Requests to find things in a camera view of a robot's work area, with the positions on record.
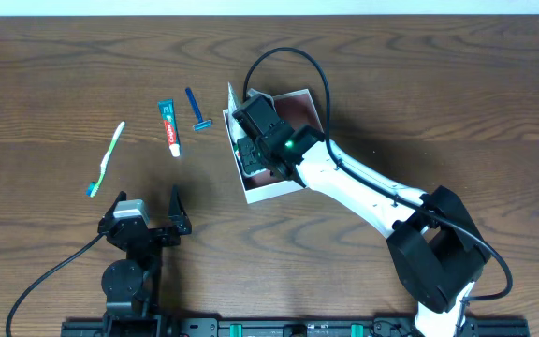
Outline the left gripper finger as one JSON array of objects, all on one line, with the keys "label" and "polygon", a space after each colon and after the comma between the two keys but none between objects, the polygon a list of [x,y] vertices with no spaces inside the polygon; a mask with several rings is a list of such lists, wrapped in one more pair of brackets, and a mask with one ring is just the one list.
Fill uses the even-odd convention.
[{"label": "left gripper finger", "polygon": [[177,185],[173,185],[171,189],[170,202],[168,204],[168,219],[171,225],[176,228],[179,235],[189,235],[192,233],[192,224],[182,205],[179,187]]},{"label": "left gripper finger", "polygon": [[105,212],[104,218],[105,219],[111,219],[113,218],[113,213],[118,205],[119,202],[126,201],[126,193],[125,191],[120,191],[116,199],[113,201],[109,209]]}]

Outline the white Pantene tube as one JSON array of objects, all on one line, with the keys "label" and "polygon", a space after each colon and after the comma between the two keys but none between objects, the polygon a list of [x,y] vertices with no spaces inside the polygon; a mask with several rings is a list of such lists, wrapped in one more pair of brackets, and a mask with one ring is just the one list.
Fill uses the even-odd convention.
[{"label": "white Pantene tube", "polygon": [[226,119],[228,121],[229,136],[231,140],[234,143],[236,143],[239,139],[244,138],[246,136],[246,133],[243,131],[239,122],[233,116],[233,113],[240,106],[239,98],[236,95],[231,83],[229,83],[227,87],[228,87],[228,115]]}]

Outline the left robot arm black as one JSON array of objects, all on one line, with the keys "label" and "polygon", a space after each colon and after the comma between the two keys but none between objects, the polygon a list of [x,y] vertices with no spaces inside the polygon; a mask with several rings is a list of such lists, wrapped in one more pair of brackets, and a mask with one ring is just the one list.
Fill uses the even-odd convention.
[{"label": "left robot arm black", "polygon": [[110,264],[102,275],[106,295],[102,336],[172,334],[172,320],[159,308],[162,251],[180,245],[181,237],[192,233],[177,186],[171,189],[168,220],[164,227],[150,228],[144,201],[129,200],[122,191],[99,221],[97,232],[125,252],[125,258]]}]

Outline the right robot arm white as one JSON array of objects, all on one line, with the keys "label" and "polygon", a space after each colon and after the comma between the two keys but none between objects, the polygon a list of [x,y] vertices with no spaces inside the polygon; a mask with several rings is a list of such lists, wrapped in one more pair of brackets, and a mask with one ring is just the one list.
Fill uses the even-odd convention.
[{"label": "right robot arm white", "polygon": [[417,301],[420,336],[457,336],[492,248],[460,198],[388,179],[346,154],[293,97],[228,97],[226,129],[240,173],[258,187],[292,184],[328,196],[386,239],[398,277]]}]

